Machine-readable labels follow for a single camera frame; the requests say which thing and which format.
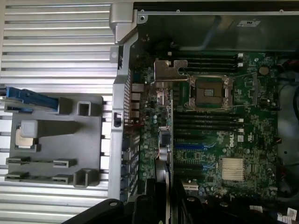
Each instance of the metal bracket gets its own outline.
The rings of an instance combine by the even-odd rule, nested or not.
[[[109,25],[115,35],[115,44],[123,44],[137,27],[137,10],[133,9],[133,2],[113,3]]]
[[[179,68],[187,67],[187,60],[175,60],[173,67],[169,67],[169,61],[157,60],[154,62],[154,76],[157,89],[169,89],[172,82],[187,81],[187,75],[180,75]]]

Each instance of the white label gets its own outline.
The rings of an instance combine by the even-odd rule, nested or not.
[[[234,147],[234,138],[235,138],[234,134],[231,134],[229,136],[229,147]]]
[[[292,220],[296,221],[297,210],[288,208],[287,216],[292,217]]]
[[[277,213],[277,220],[282,222],[282,214],[281,213]]]
[[[263,212],[263,208],[262,208],[262,206],[256,206],[256,205],[250,205],[249,206],[249,209],[250,210],[256,210],[256,211],[259,211],[259,212]]]
[[[242,20],[237,27],[256,27],[261,21]]]
[[[238,142],[244,142],[244,135],[238,135]]]
[[[291,216],[282,216],[282,222],[287,224],[292,224],[292,217]]]

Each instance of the connector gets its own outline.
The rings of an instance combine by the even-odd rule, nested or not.
[[[182,182],[183,187],[185,190],[196,190],[198,191],[199,187],[198,184],[196,183],[186,183],[186,182]]]

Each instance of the sticker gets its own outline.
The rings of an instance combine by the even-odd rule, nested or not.
[[[282,216],[282,222],[287,224],[292,224],[292,217],[291,216]]]
[[[259,211],[261,213],[263,212],[262,206],[250,205],[249,208],[250,208],[250,210]]]
[[[281,213],[277,213],[277,220],[283,223],[292,224],[292,216],[283,216]]]
[[[282,214],[281,213],[277,213],[277,221],[282,222]]]
[[[287,216],[292,217],[292,220],[296,221],[297,210],[288,208]]]
[[[256,27],[261,21],[242,20],[237,27]]]
[[[244,142],[244,135],[238,135],[238,142]]]

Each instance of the screw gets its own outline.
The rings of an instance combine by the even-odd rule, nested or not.
[[[194,202],[194,201],[195,201],[194,197],[188,197],[187,200],[188,200],[189,202]]]

